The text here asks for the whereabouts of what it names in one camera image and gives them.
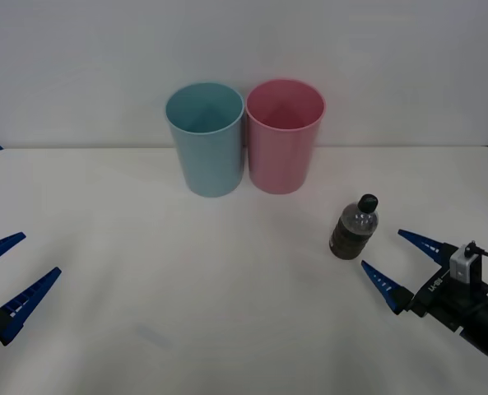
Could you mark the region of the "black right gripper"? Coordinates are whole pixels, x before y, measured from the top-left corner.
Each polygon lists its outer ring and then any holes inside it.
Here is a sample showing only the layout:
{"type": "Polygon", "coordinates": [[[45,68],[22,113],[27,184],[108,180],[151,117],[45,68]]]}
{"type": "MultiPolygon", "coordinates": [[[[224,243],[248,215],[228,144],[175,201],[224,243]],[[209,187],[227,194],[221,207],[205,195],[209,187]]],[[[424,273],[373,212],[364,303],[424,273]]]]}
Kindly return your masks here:
{"type": "Polygon", "coordinates": [[[441,243],[423,235],[400,229],[401,237],[415,245],[441,268],[415,294],[385,276],[365,260],[361,262],[368,278],[384,298],[387,306],[399,315],[411,311],[418,317],[430,315],[452,332],[463,327],[463,315],[483,302],[488,295],[488,284],[481,276],[476,284],[463,284],[450,276],[449,259],[458,247],[441,243]]]}

